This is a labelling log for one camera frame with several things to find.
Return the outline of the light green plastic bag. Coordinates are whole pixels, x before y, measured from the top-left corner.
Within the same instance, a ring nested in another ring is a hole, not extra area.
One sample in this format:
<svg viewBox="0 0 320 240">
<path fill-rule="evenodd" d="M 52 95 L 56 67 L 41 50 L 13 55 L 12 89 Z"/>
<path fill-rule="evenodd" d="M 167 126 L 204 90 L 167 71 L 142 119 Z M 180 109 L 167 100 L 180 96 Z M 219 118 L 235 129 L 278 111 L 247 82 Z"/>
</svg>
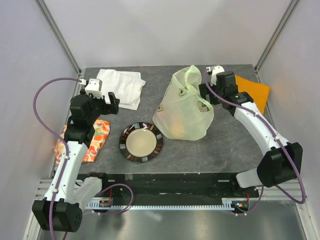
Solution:
<svg viewBox="0 0 320 240">
<path fill-rule="evenodd" d="M 202 74 L 194 66 L 175 72 L 155 111 L 152 121 L 168 139 L 172 139 L 172 123 L 189 126 L 189 140 L 197 141 L 206 136 L 214 119 L 214 107 L 200 95 Z"/>
</svg>

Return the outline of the fake peach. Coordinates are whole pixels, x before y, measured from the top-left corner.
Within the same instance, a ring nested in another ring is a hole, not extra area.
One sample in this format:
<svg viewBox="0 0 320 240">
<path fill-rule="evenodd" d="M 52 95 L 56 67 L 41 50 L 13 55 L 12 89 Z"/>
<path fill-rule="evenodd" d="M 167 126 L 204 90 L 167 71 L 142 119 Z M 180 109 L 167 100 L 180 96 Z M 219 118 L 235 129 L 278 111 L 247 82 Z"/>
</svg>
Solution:
<svg viewBox="0 0 320 240">
<path fill-rule="evenodd" d="M 188 125 L 173 122 L 170 127 L 171 138 L 174 140 L 185 140 L 190 139 L 190 129 Z"/>
</svg>

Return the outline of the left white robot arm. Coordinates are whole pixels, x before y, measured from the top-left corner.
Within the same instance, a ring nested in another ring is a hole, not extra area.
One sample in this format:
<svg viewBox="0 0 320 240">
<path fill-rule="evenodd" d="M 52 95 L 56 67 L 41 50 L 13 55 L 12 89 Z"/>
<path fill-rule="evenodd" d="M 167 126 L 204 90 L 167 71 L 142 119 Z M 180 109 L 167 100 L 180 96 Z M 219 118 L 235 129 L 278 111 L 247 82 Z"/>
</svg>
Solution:
<svg viewBox="0 0 320 240">
<path fill-rule="evenodd" d="M 35 200 L 32 205 L 32 212 L 43 230 L 52 234 L 76 232 L 82 222 L 83 210 L 92 198 L 95 195 L 104 197 L 110 191 L 104 173 L 89 174 L 75 189 L 80 166 L 94 138 L 94 123 L 100 115 L 119 112 L 119 99 L 113 92 L 109 92 L 108 97 L 110 103 L 81 92 L 70 101 L 71 115 L 62 139 L 60 163 L 43 199 Z"/>
</svg>

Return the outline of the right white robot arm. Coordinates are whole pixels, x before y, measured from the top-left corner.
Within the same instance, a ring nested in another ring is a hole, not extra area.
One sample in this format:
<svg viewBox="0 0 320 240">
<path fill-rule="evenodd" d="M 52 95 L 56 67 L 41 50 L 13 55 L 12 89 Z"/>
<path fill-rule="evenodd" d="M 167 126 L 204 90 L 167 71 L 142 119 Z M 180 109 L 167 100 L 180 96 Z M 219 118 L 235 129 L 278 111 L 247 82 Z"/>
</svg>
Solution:
<svg viewBox="0 0 320 240">
<path fill-rule="evenodd" d="M 208 67 L 204 76 L 211 80 L 199 85 L 201 97 L 229 111 L 247 129 L 263 155 L 256 168 L 236 174 L 235 181 L 229 184 L 230 193 L 240 197 L 249 187 L 271 188 L 296 179 L 301 171 L 302 146 L 290 143 L 270 125 L 254 99 L 239 91 L 232 71 L 224 71 L 221 66 Z"/>
</svg>

